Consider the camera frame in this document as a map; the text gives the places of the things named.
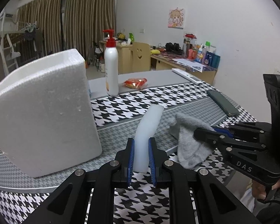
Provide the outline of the person's right hand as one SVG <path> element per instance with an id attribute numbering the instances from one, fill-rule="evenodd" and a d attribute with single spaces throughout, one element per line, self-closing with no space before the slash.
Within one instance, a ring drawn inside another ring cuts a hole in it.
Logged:
<path id="1" fill-rule="evenodd" d="M 280 188 L 280 179 L 272 186 L 272 190 Z M 266 199 L 266 187 L 252 180 L 252 196 L 256 199 Z"/>

